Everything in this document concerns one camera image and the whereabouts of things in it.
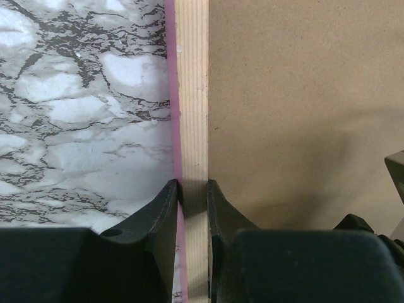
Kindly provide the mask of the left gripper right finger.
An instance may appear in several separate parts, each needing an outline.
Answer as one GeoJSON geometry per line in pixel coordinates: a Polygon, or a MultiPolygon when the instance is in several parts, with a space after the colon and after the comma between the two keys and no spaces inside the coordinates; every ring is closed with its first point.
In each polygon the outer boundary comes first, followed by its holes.
{"type": "Polygon", "coordinates": [[[263,230],[206,187],[212,302],[402,302],[403,242],[347,215],[333,230],[263,230]]]}

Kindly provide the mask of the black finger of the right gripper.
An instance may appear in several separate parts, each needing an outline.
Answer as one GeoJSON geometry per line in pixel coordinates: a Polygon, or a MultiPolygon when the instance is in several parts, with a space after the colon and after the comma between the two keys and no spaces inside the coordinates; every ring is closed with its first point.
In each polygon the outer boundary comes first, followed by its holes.
{"type": "Polygon", "coordinates": [[[387,170],[392,178],[396,190],[402,202],[404,202],[403,182],[404,182],[404,152],[399,151],[384,159],[387,170]]]}

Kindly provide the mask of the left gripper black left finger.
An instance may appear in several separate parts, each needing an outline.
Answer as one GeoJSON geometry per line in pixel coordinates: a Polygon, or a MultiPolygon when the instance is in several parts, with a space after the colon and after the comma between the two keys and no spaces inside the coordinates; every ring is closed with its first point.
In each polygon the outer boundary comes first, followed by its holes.
{"type": "Polygon", "coordinates": [[[178,185],[101,234],[1,229],[2,302],[170,302],[178,185]]]}

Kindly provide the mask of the brown cardboard backing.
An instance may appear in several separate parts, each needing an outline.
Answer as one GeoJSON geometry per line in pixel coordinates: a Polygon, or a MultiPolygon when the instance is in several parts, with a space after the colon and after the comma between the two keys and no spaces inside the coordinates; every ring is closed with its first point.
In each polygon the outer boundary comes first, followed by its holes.
{"type": "Polygon", "coordinates": [[[263,229],[398,234],[402,1],[211,1],[209,175],[263,229]]]}

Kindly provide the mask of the pink picture frame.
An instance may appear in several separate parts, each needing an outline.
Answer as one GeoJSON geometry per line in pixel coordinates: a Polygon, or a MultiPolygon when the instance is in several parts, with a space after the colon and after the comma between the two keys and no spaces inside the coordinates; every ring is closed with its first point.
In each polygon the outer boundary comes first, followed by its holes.
{"type": "Polygon", "coordinates": [[[174,174],[183,220],[179,226],[185,302],[209,301],[208,1],[165,1],[174,174]]]}

